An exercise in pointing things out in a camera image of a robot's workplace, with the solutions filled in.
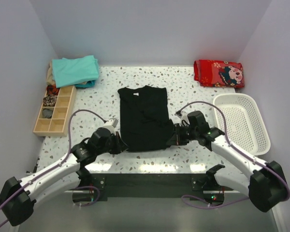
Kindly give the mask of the black t shirt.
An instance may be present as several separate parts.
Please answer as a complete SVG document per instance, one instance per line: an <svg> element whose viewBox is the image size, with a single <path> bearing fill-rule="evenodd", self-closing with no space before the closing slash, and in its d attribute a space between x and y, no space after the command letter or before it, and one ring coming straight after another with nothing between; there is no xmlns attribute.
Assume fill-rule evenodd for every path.
<svg viewBox="0 0 290 232"><path fill-rule="evenodd" d="M121 88L120 134L129 152L166 149L174 132L166 88Z"/></svg>

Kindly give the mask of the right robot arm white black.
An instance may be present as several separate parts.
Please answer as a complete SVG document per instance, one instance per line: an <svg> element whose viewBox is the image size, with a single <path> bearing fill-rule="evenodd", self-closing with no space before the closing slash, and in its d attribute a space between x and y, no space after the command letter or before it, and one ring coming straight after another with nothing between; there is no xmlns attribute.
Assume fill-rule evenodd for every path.
<svg viewBox="0 0 290 232"><path fill-rule="evenodd" d="M229 187L247 196L262 212L268 212L290 198L290 188L279 163L266 162L232 143L225 132L209 126L201 111L185 114L179 110L175 114L180 123L174 126L172 137L167 142L169 146L197 141L200 146L226 159L242 174L242 177L228 177L223 173L226 167L218 164L206 172L203 183L209 189Z"/></svg>

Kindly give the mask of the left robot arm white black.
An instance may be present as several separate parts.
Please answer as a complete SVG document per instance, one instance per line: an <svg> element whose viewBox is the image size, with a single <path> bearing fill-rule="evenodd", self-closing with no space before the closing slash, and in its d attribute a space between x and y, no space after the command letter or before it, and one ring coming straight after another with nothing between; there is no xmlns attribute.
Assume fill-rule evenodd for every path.
<svg viewBox="0 0 290 232"><path fill-rule="evenodd" d="M98 128L91 137L74 145L50 166L20 180L15 177L6 180L0 192L0 211L11 226L18 226L33 214L38 196L47 188L67 175L84 169L97 156L104 153L117 155L127 148L117 131Z"/></svg>

